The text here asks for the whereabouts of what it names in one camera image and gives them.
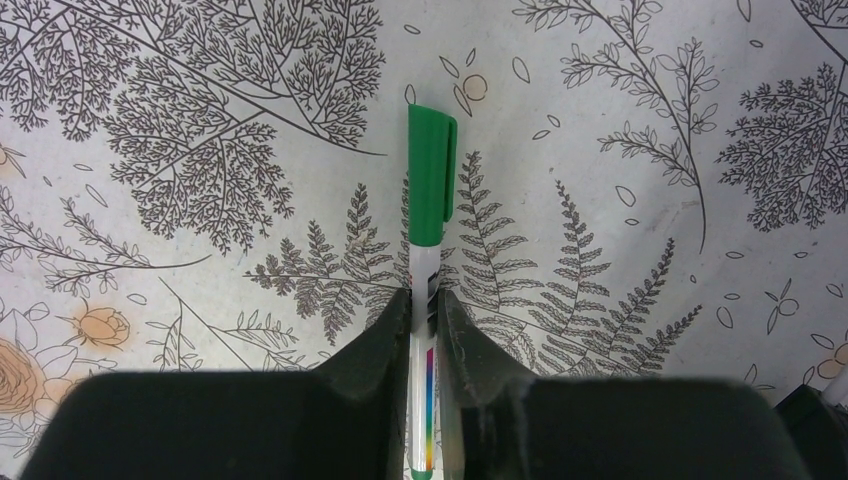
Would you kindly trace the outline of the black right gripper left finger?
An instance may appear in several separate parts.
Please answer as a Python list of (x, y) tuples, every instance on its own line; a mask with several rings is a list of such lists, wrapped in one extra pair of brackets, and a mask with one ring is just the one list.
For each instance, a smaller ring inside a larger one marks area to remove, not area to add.
[(63, 402), (26, 479), (399, 479), (411, 301), (304, 371), (129, 372)]

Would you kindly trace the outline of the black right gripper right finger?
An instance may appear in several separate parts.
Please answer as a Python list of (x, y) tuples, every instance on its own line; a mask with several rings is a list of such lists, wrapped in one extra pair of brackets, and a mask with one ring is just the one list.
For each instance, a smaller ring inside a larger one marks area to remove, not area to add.
[(545, 377), (437, 295), (447, 479), (805, 479), (778, 415), (726, 380)]

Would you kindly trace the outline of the white whiteboard marker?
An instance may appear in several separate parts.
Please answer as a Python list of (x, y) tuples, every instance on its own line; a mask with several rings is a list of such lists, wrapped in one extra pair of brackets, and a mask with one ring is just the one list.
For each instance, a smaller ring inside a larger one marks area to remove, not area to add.
[(413, 479), (434, 469), (435, 332), (440, 248), (409, 246), (411, 331), (409, 363), (409, 466)]

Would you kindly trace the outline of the green marker cap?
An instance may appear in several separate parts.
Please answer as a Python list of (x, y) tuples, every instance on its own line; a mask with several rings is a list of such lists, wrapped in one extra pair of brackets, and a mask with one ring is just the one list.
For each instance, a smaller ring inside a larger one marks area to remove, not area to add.
[(457, 122), (440, 111), (410, 105), (408, 125), (408, 237), (411, 244), (434, 247), (453, 214)]

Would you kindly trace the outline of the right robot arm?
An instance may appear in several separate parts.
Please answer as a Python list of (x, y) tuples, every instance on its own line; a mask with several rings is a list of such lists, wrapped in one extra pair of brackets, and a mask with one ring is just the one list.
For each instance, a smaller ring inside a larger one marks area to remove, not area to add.
[[(727, 380), (543, 377), (435, 299), (448, 479), (843, 479), (847, 411)], [(63, 402), (25, 479), (399, 479), (410, 294), (310, 371), (112, 373)]]

